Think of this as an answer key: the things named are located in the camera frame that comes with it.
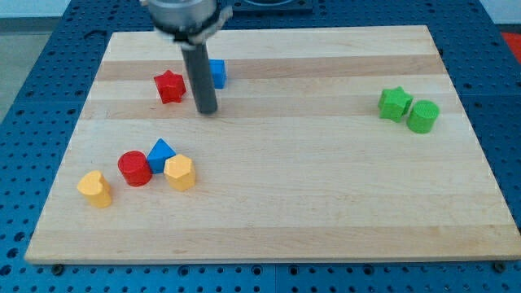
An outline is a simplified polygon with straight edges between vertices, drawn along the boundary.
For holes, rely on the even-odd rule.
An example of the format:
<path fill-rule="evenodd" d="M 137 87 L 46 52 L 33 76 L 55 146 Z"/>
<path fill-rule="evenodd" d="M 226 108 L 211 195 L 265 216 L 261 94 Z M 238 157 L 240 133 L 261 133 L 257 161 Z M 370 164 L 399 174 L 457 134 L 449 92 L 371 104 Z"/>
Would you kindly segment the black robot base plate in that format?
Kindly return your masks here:
<path fill-rule="evenodd" d="M 293 13 L 313 11 L 313 0 L 218 0 L 222 7 L 232 7 L 234 13 Z"/>

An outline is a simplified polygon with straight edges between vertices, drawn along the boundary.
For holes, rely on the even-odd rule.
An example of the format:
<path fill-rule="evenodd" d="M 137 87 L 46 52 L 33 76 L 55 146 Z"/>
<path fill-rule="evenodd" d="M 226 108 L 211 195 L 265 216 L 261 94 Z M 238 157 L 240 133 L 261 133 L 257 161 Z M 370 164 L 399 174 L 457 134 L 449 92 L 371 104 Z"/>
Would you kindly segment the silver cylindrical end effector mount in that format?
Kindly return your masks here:
<path fill-rule="evenodd" d="M 186 45 L 204 45 L 233 15 L 230 6 L 216 0 L 146 0 L 154 26 Z"/>

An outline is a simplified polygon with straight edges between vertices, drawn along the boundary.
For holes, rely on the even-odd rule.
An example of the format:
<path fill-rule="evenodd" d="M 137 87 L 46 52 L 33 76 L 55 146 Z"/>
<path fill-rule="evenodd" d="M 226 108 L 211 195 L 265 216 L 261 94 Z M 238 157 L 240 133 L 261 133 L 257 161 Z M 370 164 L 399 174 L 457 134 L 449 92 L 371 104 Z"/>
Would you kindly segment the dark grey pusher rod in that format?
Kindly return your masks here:
<path fill-rule="evenodd" d="M 213 114 L 218 104 L 206 45 L 183 46 L 182 56 L 197 111 Z"/>

